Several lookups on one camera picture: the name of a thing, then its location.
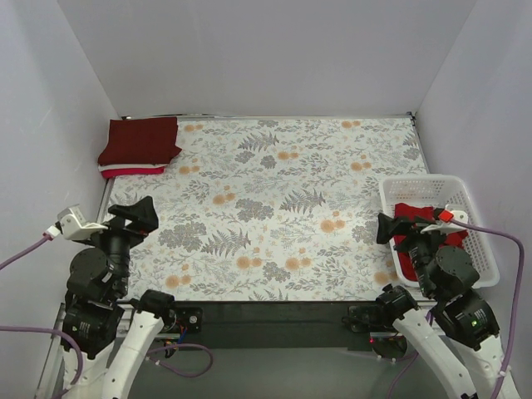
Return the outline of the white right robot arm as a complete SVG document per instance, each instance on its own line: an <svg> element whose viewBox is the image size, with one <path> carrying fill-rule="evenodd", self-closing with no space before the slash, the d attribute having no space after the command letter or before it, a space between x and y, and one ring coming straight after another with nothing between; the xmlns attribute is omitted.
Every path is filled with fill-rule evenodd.
<svg viewBox="0 0 532 399"><path fill-rule="evenodd" d="M448 397L517 398L510 371L515 325L503 343L491 306L473 288L480 275L471 256L446 244L448 234L465 229L489 231L458 210L436 209L433 219L378 215L377 243L402 238L394 249L409 256L421 294L435 304L423 313L405 288L388 285L376 300L377 323L414 346Z"/></svg>

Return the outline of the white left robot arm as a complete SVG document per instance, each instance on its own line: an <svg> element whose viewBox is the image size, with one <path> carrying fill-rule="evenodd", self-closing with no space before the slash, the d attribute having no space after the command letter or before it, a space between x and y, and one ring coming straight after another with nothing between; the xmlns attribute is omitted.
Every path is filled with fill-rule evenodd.
<svg viewBox="0 0 532 399"><path fill-rule="evenodd" d="M133 205L114 204L111 219L89 222L78 206L64 209L56 227L70 241L85 245L70 264L62 322L62 397L126 398L142 361L159 333L177 321L168 293L149 289L133 302L126 337L115 349L128 294L131 250L159 227L152 197Z"/></svg>

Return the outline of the dark red t-shirt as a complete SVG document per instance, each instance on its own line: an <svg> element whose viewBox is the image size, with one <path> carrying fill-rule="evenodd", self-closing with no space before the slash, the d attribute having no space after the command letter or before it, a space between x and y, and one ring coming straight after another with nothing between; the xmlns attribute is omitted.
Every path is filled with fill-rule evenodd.
<svg viewBox="0 0 532 399"><path fill-rule="evenodd" d="M98 165L169 164L181 152L177 132L176 117L110 120L108 142Z"/></svg>

